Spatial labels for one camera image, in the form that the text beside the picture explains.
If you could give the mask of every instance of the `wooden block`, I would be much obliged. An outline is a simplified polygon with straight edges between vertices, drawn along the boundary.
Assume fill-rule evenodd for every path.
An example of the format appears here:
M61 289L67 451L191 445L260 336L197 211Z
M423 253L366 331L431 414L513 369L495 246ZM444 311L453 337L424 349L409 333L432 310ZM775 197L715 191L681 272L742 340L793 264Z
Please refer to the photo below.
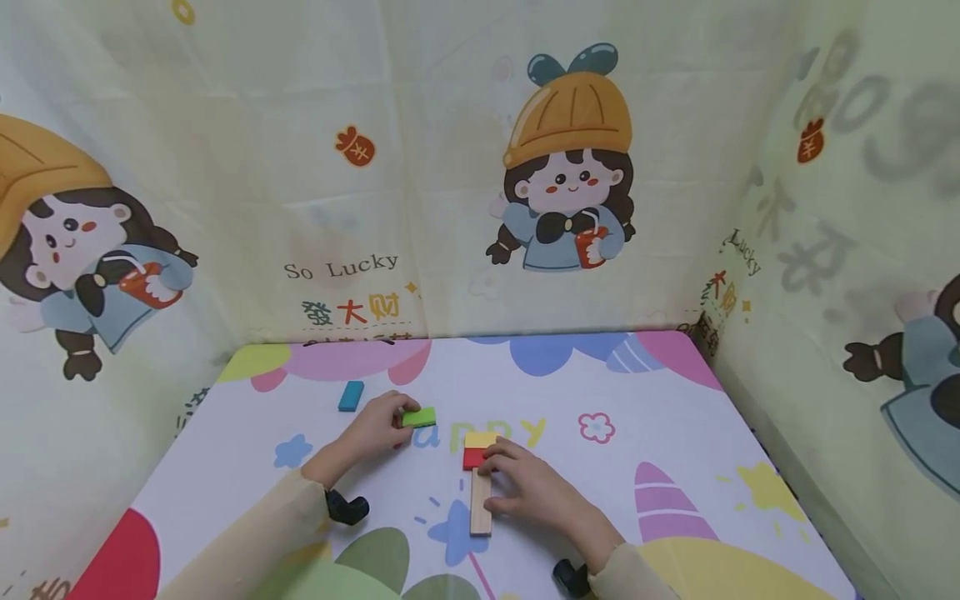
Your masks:
M495 431L469 431L464 437L464 448L486 448L496 444L496 437L500 435Z
M404 427L429 427L437 424L437 409L432 406L418 411L403 413L401 424Z
M470 477L470 534L488 536L493 531L493 515L483 507L484 500L491 495L490 477L473 470Z
M483 465L486 448L464 448L464 470L473 470Z
M340 404L337 405L337 409L342 413L356 412L362 394L363 381L348 381L343 395L340 396Z

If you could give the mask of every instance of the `black bow tie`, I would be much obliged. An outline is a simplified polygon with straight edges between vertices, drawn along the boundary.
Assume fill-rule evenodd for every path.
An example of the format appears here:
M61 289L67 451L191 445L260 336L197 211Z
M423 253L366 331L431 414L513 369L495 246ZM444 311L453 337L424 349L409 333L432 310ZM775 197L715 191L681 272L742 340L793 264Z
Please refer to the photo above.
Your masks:
M595 228L599 219L600 211L596 208L584 208L572 217L567 217L562 212L544 212L537 220L537 241L541 244L552 244L568 231L576 235Z
M94 273L81 275L74 284L80 304L84 306L86 312L94 317L104 314L106 303L104 288L108 285L120 283L120 279L135 269L129 260L104 260L104 258L113 258L114 256L133 258L129 252L107 252L97 261L97 268Z

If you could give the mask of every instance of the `red wooden block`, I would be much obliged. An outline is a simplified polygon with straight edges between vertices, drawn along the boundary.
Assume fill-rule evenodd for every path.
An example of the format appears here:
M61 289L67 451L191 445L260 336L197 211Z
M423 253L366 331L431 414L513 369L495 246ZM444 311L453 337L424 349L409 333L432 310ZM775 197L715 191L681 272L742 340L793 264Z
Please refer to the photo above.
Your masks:
M484 463L483 451L486 448L464 448L464 470L474 470Z

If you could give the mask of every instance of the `beige sleeve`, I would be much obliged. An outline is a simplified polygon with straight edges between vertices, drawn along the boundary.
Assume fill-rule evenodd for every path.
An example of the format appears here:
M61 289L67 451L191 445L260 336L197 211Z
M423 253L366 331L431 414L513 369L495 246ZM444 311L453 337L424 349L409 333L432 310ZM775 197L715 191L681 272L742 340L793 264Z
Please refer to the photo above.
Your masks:
M588 576L599 600L677 600L660 576L630 543L620 544L603 570Z
M324 487L286 474L160 591L156 600L238 600L328 517Z

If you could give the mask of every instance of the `natural wooden block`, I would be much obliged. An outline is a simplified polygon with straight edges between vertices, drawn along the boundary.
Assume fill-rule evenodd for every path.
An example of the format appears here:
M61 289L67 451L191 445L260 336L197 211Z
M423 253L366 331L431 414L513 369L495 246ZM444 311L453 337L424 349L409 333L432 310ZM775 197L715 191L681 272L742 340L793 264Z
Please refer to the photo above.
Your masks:
M437 424L437 409L433 406L421 408L418 411L403 413L401 424L404 427L429 427Z
M493 531L493 515L483 507L484 500L492 493L492 481L473 470L470 477L470 534L488 536Z
M464 470L474 470L483 465L486 448L464 448Z
M495 431L469 431L464 437L464 448L487 448L496 444L498 435Z

